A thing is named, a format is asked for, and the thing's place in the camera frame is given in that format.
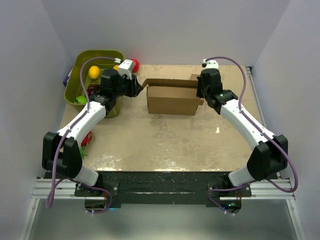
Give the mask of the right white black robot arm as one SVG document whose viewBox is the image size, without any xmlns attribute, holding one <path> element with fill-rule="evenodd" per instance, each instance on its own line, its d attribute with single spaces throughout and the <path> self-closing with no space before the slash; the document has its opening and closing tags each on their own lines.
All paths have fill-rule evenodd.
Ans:
<svg viewBox="0 0 320 240">
<path fill-rule="evenodd" d="M 264 128 L 242 105 L 231 90 L 224 90 L 219 70 L 208 68 L 197 77 L 197 96 L 204 98 L 208 106 L 228 120 L 244 137 L 252 149 L 245 166 L 228 174 L 223 192 L 235 196 L 241 185 L 262 181 L 284 170 L 288 161 L 282 152 L 288 152 L 288 140 L 276 136 Z"/>
</svg>

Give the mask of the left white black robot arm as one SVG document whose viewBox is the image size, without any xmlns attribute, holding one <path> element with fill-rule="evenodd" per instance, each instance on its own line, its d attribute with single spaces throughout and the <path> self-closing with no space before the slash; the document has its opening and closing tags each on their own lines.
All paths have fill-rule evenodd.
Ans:
<svg viewBox="0 0 320 240">
<path fill-rule="evenodd" d="M 137 97 L 143 90 L 137 76 L 127 70 L 106 69 L 102 79 L 82 111 L 58 132 L 43 138 L 42 167 L 86 185 L 86 191 L 99 196 L 104 184 L 99 174 L 83 165 L 81 143 L 93 127 L 116 106 L 122 96 Z"/>
</svg>

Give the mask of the brown cardboard box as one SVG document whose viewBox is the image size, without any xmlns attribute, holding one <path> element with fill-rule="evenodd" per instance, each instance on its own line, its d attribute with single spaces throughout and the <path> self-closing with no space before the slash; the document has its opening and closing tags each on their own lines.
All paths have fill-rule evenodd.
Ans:
<svg viewBox="0 0 320 240">
<path fill-rule="evenodd" d="M 149 114 L 194 116 L 204 104 L 197 96 L 197 80 L 147 78 L 142 87 Z"/>
</svg>

